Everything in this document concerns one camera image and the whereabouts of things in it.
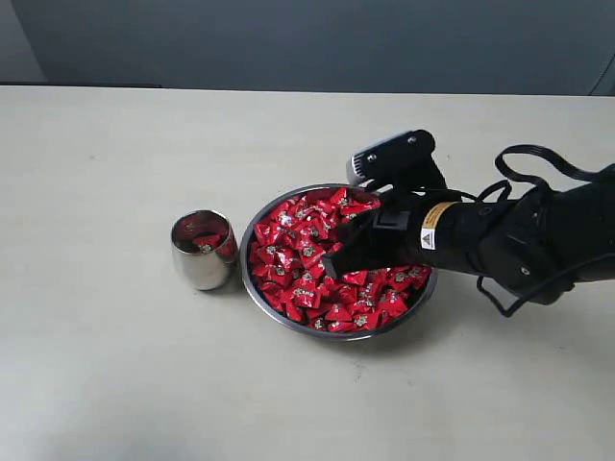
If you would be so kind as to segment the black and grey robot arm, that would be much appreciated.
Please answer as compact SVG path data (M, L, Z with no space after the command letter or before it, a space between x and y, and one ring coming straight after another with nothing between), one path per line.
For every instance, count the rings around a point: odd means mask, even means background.
M395 187L337 231L328 276L422 264L491 279L516 296L500 310L554 303L584 282L614 278L614 183L568 191L535 186L486 202L452 189Z

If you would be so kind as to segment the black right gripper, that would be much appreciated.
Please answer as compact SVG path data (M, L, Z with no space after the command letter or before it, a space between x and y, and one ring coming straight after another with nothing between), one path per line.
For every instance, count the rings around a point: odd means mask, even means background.
M411 263L492 279L533 282L533 196L464 202L459 192L392 190L377 210L336 228L322 257L328 276Z

